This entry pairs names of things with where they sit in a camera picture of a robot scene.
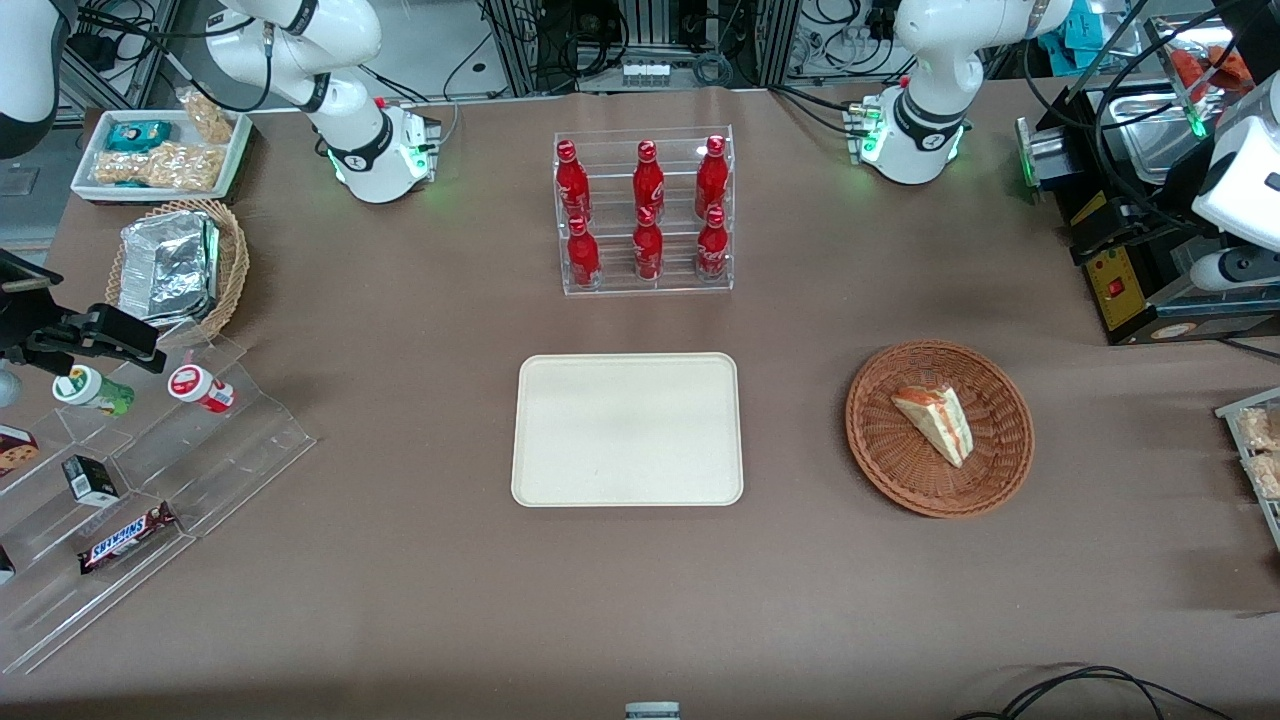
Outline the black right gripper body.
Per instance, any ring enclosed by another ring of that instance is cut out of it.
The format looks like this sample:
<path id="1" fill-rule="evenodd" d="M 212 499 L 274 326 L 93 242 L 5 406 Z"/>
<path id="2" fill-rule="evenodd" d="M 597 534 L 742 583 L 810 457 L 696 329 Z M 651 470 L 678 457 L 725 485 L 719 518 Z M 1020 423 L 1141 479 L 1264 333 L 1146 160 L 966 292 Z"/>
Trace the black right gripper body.
<path id="1" fill-rule="evenodd" d="M 51 288 L 64 277 L 1 251 L 1 350 L 15 365 L 73 366 L 90 356 L 74 313 L 59 306 Z"/>

